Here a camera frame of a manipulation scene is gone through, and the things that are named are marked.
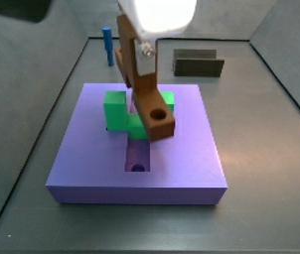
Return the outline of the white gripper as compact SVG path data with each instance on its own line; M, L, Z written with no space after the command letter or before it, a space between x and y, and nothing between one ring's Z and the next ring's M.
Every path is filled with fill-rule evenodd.
M137 73L156 72L157 50L152 41L181 34L193 21L197 0L117 0L140 39L135 40Z

